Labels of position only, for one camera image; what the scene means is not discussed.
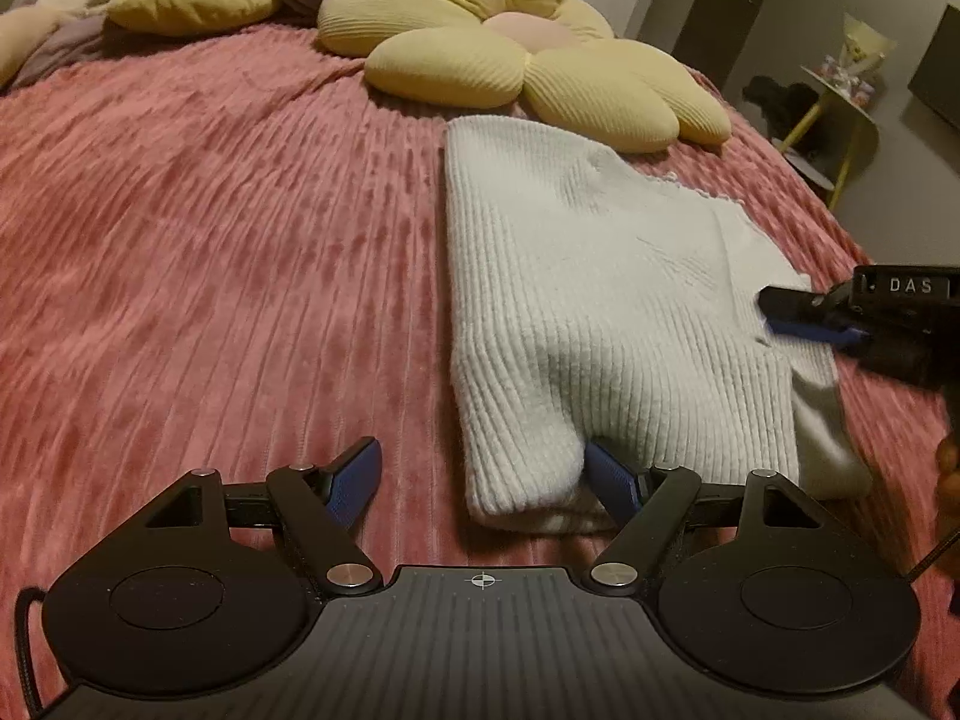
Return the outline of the person's right hand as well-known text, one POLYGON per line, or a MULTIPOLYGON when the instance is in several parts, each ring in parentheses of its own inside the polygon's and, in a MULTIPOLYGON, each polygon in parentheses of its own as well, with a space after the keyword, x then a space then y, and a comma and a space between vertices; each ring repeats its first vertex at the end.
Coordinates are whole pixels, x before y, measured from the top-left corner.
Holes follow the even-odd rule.
POLYGON ((944 522, 957 522, 960 512, 960 470, 958 470, 957 437, 949 434, 935 450, 939 479, 935 486, 937 513, 944 522))

